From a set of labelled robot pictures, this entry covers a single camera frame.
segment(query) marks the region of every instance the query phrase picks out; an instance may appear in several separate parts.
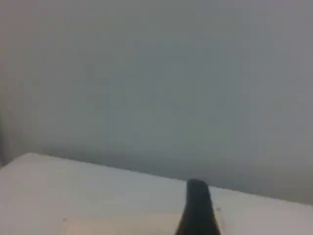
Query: beige paper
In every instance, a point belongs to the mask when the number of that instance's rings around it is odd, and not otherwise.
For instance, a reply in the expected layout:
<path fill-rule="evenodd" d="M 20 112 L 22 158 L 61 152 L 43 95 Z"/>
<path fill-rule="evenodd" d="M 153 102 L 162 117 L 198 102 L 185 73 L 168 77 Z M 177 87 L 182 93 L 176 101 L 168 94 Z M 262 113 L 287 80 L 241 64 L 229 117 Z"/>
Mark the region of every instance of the beige paper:
<path fill-rule="evenodd" d="M 224 234 L 221 210 L 216 220 Z M 181 214 L 148 214 L 110 220 L 66 220 L 63 235 L 173 235 Z"/>

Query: white wall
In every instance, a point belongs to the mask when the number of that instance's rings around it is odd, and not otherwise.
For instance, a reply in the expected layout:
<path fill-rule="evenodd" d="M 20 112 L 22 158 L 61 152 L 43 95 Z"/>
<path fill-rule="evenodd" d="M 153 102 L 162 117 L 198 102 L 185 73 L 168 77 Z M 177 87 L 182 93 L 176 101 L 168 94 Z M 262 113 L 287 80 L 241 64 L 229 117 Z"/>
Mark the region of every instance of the white wall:
<path fill-rule="evenodd" d="M 313 203 L 310 0 L 2 0 L 26 151 Z"/>

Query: gray wall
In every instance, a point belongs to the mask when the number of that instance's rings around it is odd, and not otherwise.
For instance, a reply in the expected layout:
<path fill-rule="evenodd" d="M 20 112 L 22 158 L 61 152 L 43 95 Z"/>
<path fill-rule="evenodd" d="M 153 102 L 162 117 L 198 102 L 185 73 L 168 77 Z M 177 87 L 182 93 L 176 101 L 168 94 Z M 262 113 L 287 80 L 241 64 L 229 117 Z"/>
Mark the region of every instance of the gray wall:
<path fill-rule="evenodd" d="M 2 0 L 8 158 L 313 203 L 313 1 Z"/>

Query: black object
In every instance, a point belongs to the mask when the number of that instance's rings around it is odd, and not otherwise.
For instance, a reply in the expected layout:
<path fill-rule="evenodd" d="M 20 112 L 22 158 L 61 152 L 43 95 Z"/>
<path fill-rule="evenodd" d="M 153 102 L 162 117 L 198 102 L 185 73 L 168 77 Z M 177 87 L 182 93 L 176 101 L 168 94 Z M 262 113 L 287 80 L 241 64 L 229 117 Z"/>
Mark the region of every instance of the black object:
<path fill-rule="evenodd" d="M 188 180 L 186 205 L 175 235 L 221 235 L 204 181 Z"/>

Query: white table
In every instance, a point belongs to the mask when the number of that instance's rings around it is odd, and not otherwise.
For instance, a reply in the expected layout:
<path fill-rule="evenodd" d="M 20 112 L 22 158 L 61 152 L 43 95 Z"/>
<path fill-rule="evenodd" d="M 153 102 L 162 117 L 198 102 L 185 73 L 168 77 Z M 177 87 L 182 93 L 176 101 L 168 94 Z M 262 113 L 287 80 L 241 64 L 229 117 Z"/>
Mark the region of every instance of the white table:
<path fill-rule="evenodd" d="M 210 188 L 227 235 L 313 233 L 313 208 Z M 0 170 L 0 234 L 60 235 L 62 220 L 182 212 L 185 182 L 26 154 Z"/>

